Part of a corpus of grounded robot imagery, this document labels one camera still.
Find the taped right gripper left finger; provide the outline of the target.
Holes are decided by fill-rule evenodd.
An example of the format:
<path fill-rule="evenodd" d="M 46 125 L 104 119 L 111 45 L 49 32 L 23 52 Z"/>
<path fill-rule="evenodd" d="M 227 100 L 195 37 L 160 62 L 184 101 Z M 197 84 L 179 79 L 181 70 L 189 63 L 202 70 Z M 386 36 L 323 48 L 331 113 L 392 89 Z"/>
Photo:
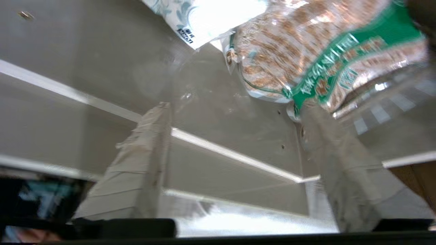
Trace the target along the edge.
<path fill-rule="evenodd" d="M 148 110 L 122 142 L 114 161 L 78 206 L 74 219 L 156 218 L 166 172 L 170 103 Z"/>

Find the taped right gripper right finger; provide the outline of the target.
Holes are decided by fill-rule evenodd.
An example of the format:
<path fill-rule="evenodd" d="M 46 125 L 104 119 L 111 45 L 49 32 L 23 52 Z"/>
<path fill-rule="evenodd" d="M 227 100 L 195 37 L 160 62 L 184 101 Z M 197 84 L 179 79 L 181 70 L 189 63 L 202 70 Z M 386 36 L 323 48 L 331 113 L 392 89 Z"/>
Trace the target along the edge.
<path fill-rule="evenodd" d="M 385 169 L 355 134 L 317 103 L 304 103 L 300 120 L 341 232 L 428 230 L 436 218 L 428 203 Z"/>

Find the beige glossy drawer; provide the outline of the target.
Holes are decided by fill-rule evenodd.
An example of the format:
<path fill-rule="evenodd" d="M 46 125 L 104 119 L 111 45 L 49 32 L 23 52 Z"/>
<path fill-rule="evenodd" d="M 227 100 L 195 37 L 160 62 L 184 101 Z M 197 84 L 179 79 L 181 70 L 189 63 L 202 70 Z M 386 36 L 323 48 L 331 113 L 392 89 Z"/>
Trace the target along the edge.
<path fill-rule="evenodd" d="M 194 50 L 141 0 L 0 0 L 0 166 L 91 189 L 140 118 L 168 102 L 156 218 L 179 236 L 341 232 L 301 120 L 229 72 L 222 42 L 237 28 Z M 343 118 L 330 114 L 392 174 L 436 160 L 429 45 L 428 61 L 376 79 Z M 73 218 L 83 200 L 72 222 L 96 221 Z"/>

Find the white blue-floral tissue pack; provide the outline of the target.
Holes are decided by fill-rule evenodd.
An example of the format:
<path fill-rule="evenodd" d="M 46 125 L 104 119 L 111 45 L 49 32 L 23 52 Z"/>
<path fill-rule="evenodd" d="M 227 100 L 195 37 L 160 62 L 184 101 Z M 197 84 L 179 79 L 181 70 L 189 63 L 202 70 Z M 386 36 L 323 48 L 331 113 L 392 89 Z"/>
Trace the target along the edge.
<path fill-rule="evenodd" d="M 263 14 L 269 5 L 269 0 L 141 1 L 194 50 Z"/>

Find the green brown snack bag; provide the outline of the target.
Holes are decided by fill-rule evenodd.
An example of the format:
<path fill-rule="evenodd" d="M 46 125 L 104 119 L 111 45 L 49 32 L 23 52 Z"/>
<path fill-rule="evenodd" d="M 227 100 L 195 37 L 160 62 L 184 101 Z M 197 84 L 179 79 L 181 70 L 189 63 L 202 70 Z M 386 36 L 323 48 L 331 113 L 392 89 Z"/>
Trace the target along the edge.
<path fill-rule="evenodd" d="M 293 121 L 311 99 L 343 118 L 376 79 L 430 58 L 404 0 L 272 0 L 222 43 L 249 95 L 289 104 Z"/>

